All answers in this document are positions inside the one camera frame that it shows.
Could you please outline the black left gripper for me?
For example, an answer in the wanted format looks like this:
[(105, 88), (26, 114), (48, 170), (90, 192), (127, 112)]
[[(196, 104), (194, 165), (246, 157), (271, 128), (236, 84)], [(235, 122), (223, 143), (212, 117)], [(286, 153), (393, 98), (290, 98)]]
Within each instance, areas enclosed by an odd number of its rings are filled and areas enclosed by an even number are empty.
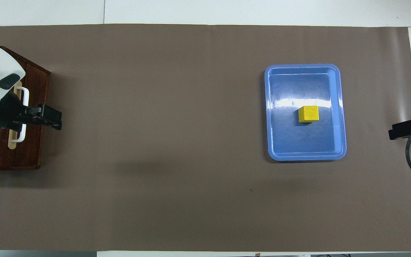
[[(38, 104), (36, 107), (28, 107), (25, 111), (18, 96), (8, 92), (0, 101), (0, 129), (12, 129), (21, 131), (22, 125), (52, 127), (61, 130), (62, 124), (48, 121), (61, 121), (62, 112), (46, 105)], [(18, 116), (24, 113), (24, 121), (18, 121)]]

